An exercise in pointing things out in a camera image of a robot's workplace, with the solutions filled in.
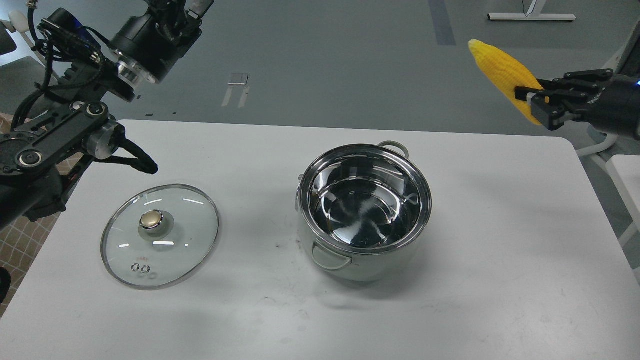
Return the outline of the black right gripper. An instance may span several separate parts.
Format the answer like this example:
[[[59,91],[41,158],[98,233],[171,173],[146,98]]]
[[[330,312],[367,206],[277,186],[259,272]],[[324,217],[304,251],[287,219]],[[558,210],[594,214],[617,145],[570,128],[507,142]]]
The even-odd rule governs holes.
[[[640,139],[638,79],[614,75],[613,69],[604,68],[570,71],[552,80],[536,81],[537,88],[521,85],[514,89],[518,101],[526,101],[532,94],[531,123],[554,132],[565,123],[585,121],[608,135]],[[587,102],[590,107],[586,112]]]

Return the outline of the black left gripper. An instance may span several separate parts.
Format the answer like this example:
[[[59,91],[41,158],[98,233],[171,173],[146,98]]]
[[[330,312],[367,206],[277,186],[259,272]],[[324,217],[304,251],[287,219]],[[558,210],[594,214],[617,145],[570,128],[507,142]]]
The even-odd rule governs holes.
[[[201,36],[201,19],[215,0],[192,0],[186,13],[186,0],[145,2],[148,13],[130,17],[110,41],[118,77],[128,85],[160,84]]]

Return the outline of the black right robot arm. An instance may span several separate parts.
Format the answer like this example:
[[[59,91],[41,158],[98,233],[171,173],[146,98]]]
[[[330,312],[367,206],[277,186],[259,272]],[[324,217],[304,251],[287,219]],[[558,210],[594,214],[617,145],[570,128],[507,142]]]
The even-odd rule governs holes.
[[[587,123],[597,132],[638,141],[639,80],[613,69],[572,71],[561,78],[538,80],[542,89],[517,86],[515,100],[549,131],[568,121]]]

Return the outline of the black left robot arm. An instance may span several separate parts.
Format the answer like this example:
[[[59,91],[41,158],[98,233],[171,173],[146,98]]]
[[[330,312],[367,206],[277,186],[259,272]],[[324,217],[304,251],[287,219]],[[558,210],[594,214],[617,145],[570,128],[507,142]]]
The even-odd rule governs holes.
[[[144,14],[107,39],[62,7],[35,24],[37,2],[26,2],[31,49],[44,57],[45,77],[1,135],[2,228],[21,217],[34,223],[64,212],[93,163],[157,173],[158,165],[127,139],[103,96],[132,102],[141,81],[162,82],[201,37],[213,3],[148,0]]]

